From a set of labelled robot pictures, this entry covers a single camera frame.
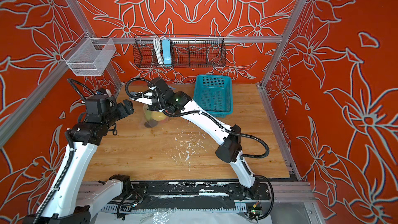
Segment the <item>yellow potato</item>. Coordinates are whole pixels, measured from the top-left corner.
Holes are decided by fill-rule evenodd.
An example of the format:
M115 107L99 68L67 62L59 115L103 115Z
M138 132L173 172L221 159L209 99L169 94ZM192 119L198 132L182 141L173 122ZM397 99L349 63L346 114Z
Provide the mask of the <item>yellow potato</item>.
M167 116L161 112L152 112L152 118L153 120L156 121L164 121L167 118Z

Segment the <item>green cabbage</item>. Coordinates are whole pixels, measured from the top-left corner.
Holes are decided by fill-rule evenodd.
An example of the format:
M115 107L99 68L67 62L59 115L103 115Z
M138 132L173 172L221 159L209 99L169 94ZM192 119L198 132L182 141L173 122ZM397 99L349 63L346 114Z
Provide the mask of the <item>green cabbage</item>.
M143 111L144 111L145 119L147 121L153 120L152 111L149 111L147 106L144 106Z

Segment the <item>clear zip top bag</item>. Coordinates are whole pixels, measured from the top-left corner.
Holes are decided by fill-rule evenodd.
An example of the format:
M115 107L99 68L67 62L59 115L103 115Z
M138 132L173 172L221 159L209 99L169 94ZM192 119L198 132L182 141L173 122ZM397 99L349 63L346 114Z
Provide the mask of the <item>clear zip top bag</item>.
M160 124L166 123L169 118L161 112L154 112L148 109L149 105L143 105L143 119L142 124L146 128L154 128Z

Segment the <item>dark avocado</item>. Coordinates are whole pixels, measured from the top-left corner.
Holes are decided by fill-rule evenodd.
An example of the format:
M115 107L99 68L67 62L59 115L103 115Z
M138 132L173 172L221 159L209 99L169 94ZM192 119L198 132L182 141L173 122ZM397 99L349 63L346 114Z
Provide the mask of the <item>dark avocado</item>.
M158 122L157 122L156 120L153 120L153 119L148 120L148 121L146 121L146 122L144 123L144 126L147 127L147 128L154 128L154 127L156 127L157 125L158 125Z

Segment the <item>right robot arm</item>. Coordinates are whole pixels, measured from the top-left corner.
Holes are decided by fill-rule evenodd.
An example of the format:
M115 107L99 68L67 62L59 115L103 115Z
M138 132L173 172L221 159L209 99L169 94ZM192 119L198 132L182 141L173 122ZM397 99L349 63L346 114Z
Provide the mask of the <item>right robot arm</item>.
M182 91L174 92L159 77L153 80L133 78L125 84L125 92L130 99L147 104L149 111L160 112L170 118L182 117L210 135L219 145L216 156L231 166L242 189L252 197L259 194L260 179L267 178L256 175L250 169L246 158L263 159L269 155L269 146L262 139L242 133L238 125L230 126L216 119L188 94ZM260 155L243 153L242 138L257 141L264 147L265 152Z

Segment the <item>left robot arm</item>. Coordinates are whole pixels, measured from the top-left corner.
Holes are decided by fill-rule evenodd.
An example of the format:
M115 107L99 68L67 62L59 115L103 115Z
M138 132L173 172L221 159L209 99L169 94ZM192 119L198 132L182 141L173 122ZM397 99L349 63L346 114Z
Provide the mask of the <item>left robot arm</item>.
M133 103L117 103L105 89L90 91L85 97L78 89L87 86L74 79L68 83L78 93L86 107L86 116L73 128L65 131L67 139L65 157L44 201L35 214L24 218L25 224L89 224L107 204L116 197L127 199L133 193L130 177L114 175L102 184L93 195L77 200L88 165L102 138L108 132L117 134L117 121L134 113Z

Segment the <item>turquoise plastic basket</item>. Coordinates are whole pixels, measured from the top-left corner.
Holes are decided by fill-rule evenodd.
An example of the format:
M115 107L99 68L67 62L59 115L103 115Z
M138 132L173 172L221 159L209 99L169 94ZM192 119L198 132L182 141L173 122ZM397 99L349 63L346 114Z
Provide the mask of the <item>turquoise plastic basket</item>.
M232 79L220 75L198 75L193 99L212 116L226 118L233 113Z

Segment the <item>light blue box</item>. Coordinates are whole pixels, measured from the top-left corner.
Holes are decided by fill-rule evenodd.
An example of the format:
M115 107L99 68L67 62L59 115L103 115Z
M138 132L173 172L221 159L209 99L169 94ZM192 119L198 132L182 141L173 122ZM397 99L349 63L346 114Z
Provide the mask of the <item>light blue box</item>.
M164 66L172 66L171 57L171 42L168 39L162 40L162 51L163 51L163 64Z

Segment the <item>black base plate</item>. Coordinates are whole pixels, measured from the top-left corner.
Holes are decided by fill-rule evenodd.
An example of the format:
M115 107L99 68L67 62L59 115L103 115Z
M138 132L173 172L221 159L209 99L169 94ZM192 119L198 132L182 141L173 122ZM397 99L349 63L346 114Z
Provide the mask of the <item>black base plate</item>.
M129 201L139 198L225 197L231 200L270 200L271 192L266 183L254 190L241 186L236 180L182 180L182 181L134 181L135 190Z

